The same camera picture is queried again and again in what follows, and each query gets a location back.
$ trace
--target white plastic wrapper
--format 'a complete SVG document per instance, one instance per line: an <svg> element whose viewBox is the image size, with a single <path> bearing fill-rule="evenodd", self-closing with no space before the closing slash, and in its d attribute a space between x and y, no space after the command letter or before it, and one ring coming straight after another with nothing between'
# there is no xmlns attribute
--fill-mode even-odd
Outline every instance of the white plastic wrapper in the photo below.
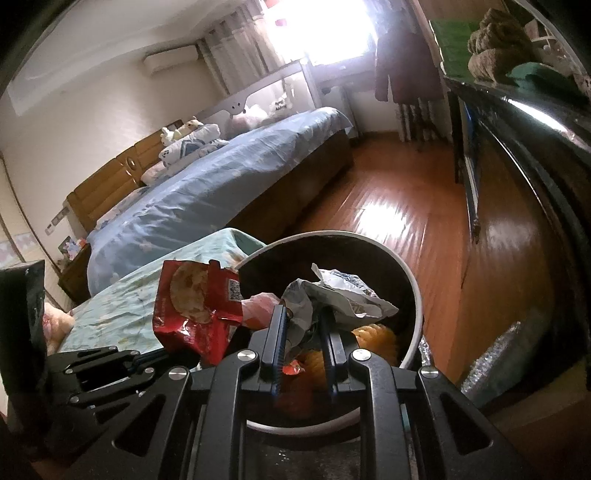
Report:
<svg viewBox="0 0 591 480"><path fill-rule="evenodd" d="M293 314L287 330L286 359L299 353L298 345L313 326L313 311L318 308L332 306L337 325L347 330L377 323L398 312L394 305L380 299L357 275L322 270L316 264L312 264L312 271L320 281L313 283L298 278L287 286L281 297L281 302Z"/></svg>

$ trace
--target wooden headboard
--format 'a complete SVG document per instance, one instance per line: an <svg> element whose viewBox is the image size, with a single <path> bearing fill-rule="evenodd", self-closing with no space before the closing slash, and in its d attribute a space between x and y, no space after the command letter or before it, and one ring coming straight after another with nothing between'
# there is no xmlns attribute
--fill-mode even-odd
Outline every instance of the wooden headboard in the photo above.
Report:
<svg viewBox="0 0 591 480"><path fill-rule="evenodd" d="M182 124L176 120L172 125L179 128ZM109 160L66 197L87 233L100 217L142 185L141 176L158 162L163 149L160 134L160 130L154 132Z"/></svg>

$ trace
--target nightstand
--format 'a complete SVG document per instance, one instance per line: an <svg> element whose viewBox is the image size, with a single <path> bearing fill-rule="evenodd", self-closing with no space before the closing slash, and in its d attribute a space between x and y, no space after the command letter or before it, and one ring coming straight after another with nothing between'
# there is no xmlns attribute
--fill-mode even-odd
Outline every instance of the nightstand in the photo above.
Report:
<svg viewBox="0 0 591 480"><path fill-rule="evenodd" d="M86 244L64 269L57 283L78 305L90 298L86 269L90 260L90 245Z"/></svg>

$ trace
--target ceiling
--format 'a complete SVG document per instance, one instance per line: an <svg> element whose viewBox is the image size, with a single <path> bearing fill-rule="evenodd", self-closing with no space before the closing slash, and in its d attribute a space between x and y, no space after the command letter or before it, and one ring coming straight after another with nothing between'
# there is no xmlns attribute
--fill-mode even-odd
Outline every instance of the ceiling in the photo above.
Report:
<svg viewBox="0 0 591 480"><path fill-rule="evenodd" d="M97 69L193 43L241 0L80 0L37 46L7 92L17 115Z"/></svg>

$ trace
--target screw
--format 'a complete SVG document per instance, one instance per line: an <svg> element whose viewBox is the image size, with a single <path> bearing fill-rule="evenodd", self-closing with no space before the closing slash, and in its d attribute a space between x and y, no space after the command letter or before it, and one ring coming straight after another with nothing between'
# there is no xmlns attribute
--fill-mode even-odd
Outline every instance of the screw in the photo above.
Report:
<svg viewBox="0 0 591 480"><path fill-rule="evenodd" d="M250 360L254 360L256 358L256 353L252 350L242 350L238 352L238 359L241 362L249 362Z"/></svg>
<svg viewBox="0 0 591 480"><path fill-rule="evenodd" d="M353 350L353 358L355 358L359 362L365 362L371 358L371 352L366 350L365 348L358 348L357 350Z"/></svg>
<svg viewBox="0 0 591 480"><path fill-rule="evenodd" d="M437 378L439 376L439 370L431 365L421 367L419 371L425 378Z"/></svg>
<svg viewBox="0 0 591 480"><path fill-rule="evenodd" d="M187 371L183 367L174 367L168 372L170 380L182 380L187 376Z"/></svg>

